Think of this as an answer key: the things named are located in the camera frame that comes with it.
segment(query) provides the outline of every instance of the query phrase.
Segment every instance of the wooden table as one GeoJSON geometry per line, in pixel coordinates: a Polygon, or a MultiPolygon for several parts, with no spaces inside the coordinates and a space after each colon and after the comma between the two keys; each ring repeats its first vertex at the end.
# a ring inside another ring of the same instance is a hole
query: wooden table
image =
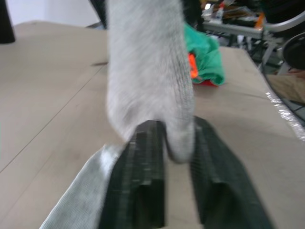
{"type": "MultiPolygon", "coordinates": [[[[122,141],[105,113],[106,32],[45,22],[0,46],[0,228],[35,229],[88,158],[122,141]]],[[[246,165],[279,229],[305,225],[305,148],[247,54],[222,48],[226,84],[196,85],[207,119],[246,165]]],[[[170,228],[200,228],[187,165],[168,163],[170,228]]]]}

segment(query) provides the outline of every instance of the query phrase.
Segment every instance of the knit fabric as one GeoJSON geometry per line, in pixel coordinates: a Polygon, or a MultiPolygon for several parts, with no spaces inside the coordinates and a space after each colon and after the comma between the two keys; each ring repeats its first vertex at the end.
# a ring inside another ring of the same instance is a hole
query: knit fabric
{"type": "Polygon", "coordinates": [[[189,161],[194,98],[179,0],[111,0],[107,112],[128,141],[147,120],[165,123],[176,162],[189,161]]]}
{"type": "Polygon", "coordinates": [[[121,147],[104,146],[81,169],[40,229],[96,229],[121,147]]]}

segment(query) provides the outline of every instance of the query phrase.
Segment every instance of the sock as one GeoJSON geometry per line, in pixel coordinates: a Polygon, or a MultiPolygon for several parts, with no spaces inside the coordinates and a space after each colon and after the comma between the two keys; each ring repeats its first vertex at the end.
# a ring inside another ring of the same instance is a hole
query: sock
{"type": "Polygon", "coordinates": [[[191,159],[194,98],[180,0],[110,0],[107,113],[130,140],[147,120],[165,123],[172,159],[191,159]]]}

